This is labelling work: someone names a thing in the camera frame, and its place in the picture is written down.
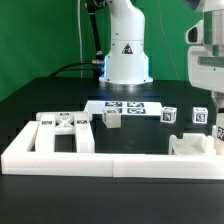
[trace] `green backdrop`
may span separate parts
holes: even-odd
[[[162,24],[176,71],[181,80],[186,80],[189,46],[185,44],[185,32],[202,15],[191,11],[183,0],[160,0],[161,17],[157,0],[132,2],[146,17],[145,52],[152,58],[153,78],[176,79]],[[81,0],[83,60],[88,61],[94,59],[95,52],[84,4],[85,0]],[[32,79],[80,61],[77,0],[0,0],[0,6],[0,101]],[[108,9],[98,11],[97,20],[106,54],[110,49]]]

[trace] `white holder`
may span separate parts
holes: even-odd
[[[49,119],[51,121],[55,119],[58,123],[54,127],[57,134],[75,133],[77,135],[80,132],[80,136],[79,134],[76,136],[78,141],[81,138],[80,150],[77,150],[77,153],[52,152],[47,148],[38,152],[31,151],[38,138],[44,140],[42,136],[37,138],[38,131],[45,128],[40,125],[40,122],[50,121]],[[82,112],[38,114],[37,121],[30,121],[2,154],[2,173],[14,175],[224,179],[224,157],[215,155],[212,137],[200,134],[184,134],[184,139],[181,140],[171,136],[169,151],[173,148],[176,155],[98,154],[94,153],[94,140],[89,119],[91,119],[91,116],[89,118],[88,113]],[[186,155],[186,153],[180,153],[179,150],[178,154],[178,149],[182,146],[192,147],[197,153]]]

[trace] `cube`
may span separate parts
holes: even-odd
[[[102,120],[107,128],[121,127],[120,108],[104,107],[102,111]]]
[[[163,107],[161,110],[160,122],[174,123],[176,121],[177,108],[175,107]]]
[[[193,107],[192,112],[193,123],[196,124],[207,124],[208,110],[204,107]]]

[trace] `black tabletop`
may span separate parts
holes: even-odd
[[[0,153],[37,112],[82,111],[87,100],[161,102],[177,108],[174,124],[158,117],[122,117],[121,129],[91,122],[96,153],[167,154],[171,134],[210,135],[215,107],[210,92],[186,81],[154,81],[139,92],[101,89],[92,79],[38,78],[0,103]],[[206,107],[208,123],[192,123]],[[220,180],[0,176],[0,223],[223,223]]]

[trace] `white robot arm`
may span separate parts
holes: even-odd
[[[90,3],[93,10],[101,9],[106,3],[111,18],[111,49],[105,57],[100,86],[116,90],[150,86],[153,79],[149,76],[149,58],[144,53],[143,13],[130,0],[90,0]]]
[[[203,20],[187,31],[187,43],[199,45],[188,52],[189,79],[193,86],[224,93],[224,1],[185,0],[203,12]]]

